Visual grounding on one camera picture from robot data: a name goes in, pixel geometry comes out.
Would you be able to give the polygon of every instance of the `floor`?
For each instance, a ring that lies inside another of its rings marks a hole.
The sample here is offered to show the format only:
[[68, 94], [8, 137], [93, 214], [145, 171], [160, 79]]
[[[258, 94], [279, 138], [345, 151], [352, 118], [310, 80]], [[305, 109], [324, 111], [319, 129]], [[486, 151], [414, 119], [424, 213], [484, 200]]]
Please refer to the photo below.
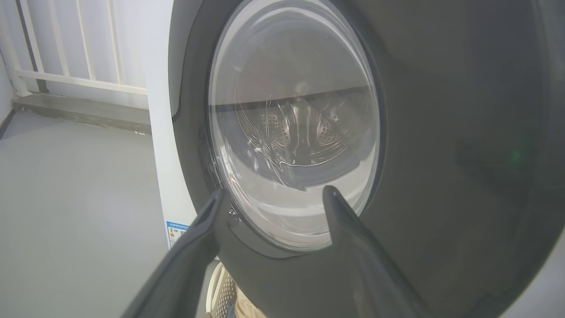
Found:
[[167, 250], [151, 136], [15, 114], [0, 140], [0, 317], [119, 317]]

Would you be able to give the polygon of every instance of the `white railing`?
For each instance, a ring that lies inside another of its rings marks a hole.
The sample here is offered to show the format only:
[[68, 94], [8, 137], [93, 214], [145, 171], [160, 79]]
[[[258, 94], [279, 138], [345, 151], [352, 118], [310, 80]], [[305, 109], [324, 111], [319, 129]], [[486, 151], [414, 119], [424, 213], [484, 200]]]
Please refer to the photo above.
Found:
[[110, 21], [112, 48], [114, 51], [114, 68], [116, 72], [117, 83], [96, 80], [96, 74], [94, 72], [92, 56], [90, 55], [90, 51], [89, 51], [88, 38], [86, 37], [84, 30], [84, 13], [82, 10], [82, 0], [76, 0], [76, 6], [79, 14], [79, 25], [82, 34], [82, 44], [84, 47], [84, 53], [86, 55], [86, 66], [89, 75], [88, 79], [73, 77], [69, 74], [67, 57], [65, 55], [65, 49], [63, 47], [63, 39], [61, 36], [61, 30], [59, 26], [59, 20], [57, 18], [57, 10], [55, 9], [54, 0], [47, 0], [47, 5], [49, 8], [49, 16], [51, 18], [51, 25], [53, 28], [53, 34], [55, 36], [55, 44], [59, 55], [59, 60], [61, 64], [61, 69], [63, 70], [63, 74], [59, 75], [59, 74], [52, 74], [45, 72], [41, 60], [41, 52], [39, 50], [39, 46], [37, 45], [37, 39], [36, 39], [35, 31], [33, 29], [31, 14], [29, 13], [28, 1], [20, 0], [20, 3], [24, 17], [25, 28], [29, 37], [29, 42], [31, 44], [31, 50], [33, 53], [33, 59], [37, 66], [37, 71], [23, 70], [20, 67], [20, 61], [18, 59], [18, 55], [14, 47], [14, 42], [9, 32], [9, 26], [7, 19], [5, 17], [5, 13], [0, 8], [0, 44], [1, 44], [0, 49], [2, 49], [2, 53], [6, 60], [8, 73], [12, 78], [14, 87], [16, 89], [16, 93], [19, 96], [27, 96], [31, 94], [28, 91], [25, 81], [23, 81], [22, 78], [57, 81], [61, 83], [82, 85], [86, 87], [109, 89], [111, 91], [147, 95], [147, 89], [144, 87], [136, 87], [136, 86], [123, 84], [123, 72], [121, 69], [120, 51], [118, 46], [118, 36], [116, 32], [116, 20], [114, 14], [114, 0], [106, 0], [106, 4], [108, 8], [109, 21]]

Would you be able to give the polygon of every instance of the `horizontal rail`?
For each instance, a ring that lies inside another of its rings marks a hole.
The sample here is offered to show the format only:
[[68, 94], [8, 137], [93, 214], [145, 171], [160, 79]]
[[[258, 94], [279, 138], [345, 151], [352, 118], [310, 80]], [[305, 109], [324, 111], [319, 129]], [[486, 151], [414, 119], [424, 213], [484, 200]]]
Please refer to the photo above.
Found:
[[120, 85], [116, 83], [110, 83], [107, 81], [89, 80], [82, 78], [74, 78], [70, 76], [39, 73], [39, 72], [24, 71], [24, 70], [15, 70], [15, 75], [24, 78], [51, 80], [51, 81], [58, 81], [60, 83], [66, 83], [66, 84], [75, 84], [75, 85], [82, 85], [93, 88], [109, 89], [111, 91], [118, 91], [118, 92], [138, 94], [138, 95], [147, 95], [147, 89], [144, 87]]

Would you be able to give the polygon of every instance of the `door glass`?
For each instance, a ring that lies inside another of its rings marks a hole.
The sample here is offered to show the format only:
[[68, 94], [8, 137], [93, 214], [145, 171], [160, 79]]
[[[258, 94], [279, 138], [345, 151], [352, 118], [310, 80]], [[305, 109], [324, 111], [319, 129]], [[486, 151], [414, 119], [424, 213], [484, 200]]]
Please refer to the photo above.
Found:
[[363, 211], [379, 156], [379, 111], [367, 58], [329, 1], [244, 1], [215, 50], [210, 127], [225, 186], [272, 243], [331, 243], [322, 189]]

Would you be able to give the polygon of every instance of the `laundry basket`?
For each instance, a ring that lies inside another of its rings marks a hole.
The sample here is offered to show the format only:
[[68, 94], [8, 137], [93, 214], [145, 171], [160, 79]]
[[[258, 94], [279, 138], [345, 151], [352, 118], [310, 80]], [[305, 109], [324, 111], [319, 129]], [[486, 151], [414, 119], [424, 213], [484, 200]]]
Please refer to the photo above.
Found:
[[206, 294], [206, 318], [226, 318], [228, 308], [236, 301], [236, 282], [219, 263], [210, 279]]

